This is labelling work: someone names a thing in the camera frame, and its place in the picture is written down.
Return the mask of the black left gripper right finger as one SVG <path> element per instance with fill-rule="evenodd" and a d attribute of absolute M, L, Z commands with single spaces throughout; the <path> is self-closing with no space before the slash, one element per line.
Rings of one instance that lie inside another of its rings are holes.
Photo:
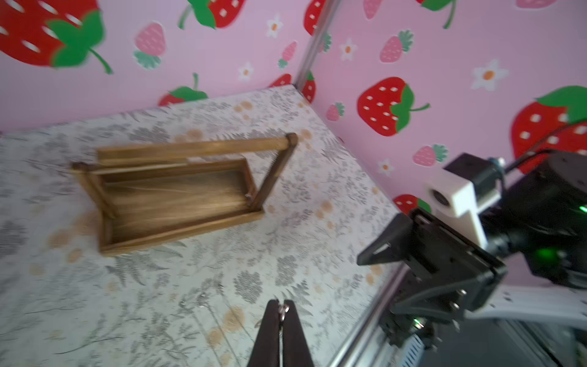
<path fill-rule="evenodd" d="M 281 325 L 281 365 L 283 367 L 314 367 L 296 305 L 292 300 L 285 300 L 284 304 L 287 304 L 290 310 Z"/>

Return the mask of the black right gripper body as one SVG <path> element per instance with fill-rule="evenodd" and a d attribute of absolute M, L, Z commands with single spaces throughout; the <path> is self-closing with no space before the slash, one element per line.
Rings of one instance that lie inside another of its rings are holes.
<path fill-rule="evenodd" d="M 415 209 L 410 219 L 404 260 L 410 270 L 390 312 L 433 321 L 464 320 L 485 305 L 507 275 L 507 266 L 427 211 Z"/>

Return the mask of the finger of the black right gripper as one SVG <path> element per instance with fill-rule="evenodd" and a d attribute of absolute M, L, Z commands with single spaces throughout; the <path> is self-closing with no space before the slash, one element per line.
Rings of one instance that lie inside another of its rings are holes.
<path fill-rule="evenodd" d="M 432 349 L 440 343 L 440 319 L 435 311 L 393 310 L 392 307 L 386 307 L 380 317 L 379 327 L 392 346 L 403 347 L 413 336 L 423 342 L 425 349 Z"/>
<path fill-rule="evenodd" d="M 397 214 L 382 234 L 357 256 L 359 266 L 404 261 L 411 245 L 414 221 L 407 215 Z"/>

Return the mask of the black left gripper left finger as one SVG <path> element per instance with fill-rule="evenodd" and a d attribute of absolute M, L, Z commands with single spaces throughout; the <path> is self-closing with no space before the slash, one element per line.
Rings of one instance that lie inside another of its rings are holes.
<path fill-rule="evenodd" d="M 264 310 L 247 367 L 279 367 L 280 330 L 280 303 L 270 300 Z"/>

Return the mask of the wooden jewelry display stand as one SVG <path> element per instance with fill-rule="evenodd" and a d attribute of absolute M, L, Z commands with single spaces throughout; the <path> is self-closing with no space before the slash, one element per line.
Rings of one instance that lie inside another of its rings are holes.
<path fill-rule="evenodd" d="M 96 149 L 71 173 L 101 212 L 99 252 L 122 255 L 251 223 L 298 136 Z"/>

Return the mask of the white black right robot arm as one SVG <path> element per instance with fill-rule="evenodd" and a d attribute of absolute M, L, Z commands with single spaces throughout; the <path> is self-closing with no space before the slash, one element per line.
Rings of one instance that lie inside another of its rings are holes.
<path fill-rule="evenodd" d="M 397 214 L 357 258 L 359 265 L 409 268 L 385 302 L 381 326 L 393 345 L 419 336 L 434 345 L 438 327 L 484 307 L 522 254 L 532 275 L 586 287 L 586 158 L 545 149 L 542 162 L 513 186 L 495 159 L 461 154 L 426 186 L 430 205 Z"/>

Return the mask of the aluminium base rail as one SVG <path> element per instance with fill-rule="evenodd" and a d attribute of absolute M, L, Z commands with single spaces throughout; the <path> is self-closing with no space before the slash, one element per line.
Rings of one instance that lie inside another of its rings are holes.
<path fill-rule="evenodd" d="M 331 359 L 330 366 L 419 366 L 424 355 L 424 345 L 412 336 L 402 347 L 389 343 L 381 321 L 387 305 L 394 296 L 408 267 L 401 265 L 390 275 L 377 295 L 359 318 L 350 334 Z"/>

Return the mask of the aluminium corner frame post right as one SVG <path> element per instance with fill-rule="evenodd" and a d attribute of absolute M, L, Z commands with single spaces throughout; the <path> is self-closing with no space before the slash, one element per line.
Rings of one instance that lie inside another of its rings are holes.
<path fill-rule="evenodd" d="M 293 83 L 298 92 L 302 91 L 302 88 L 306 82 L 307 74 L 310 72 L 310 69 L 319 53 L 319 47 L 321 42 L 324 40 L 324 35 L 327 33 L 331 22 L 335 18 L 337 9 L 341 2 L 341 0 L 333 0 L 327 1 L 325 4 L 325 7 L 316 25 L 317 29 L 315 30 L 314 35 L 307 45 L 297 79 Z"/>

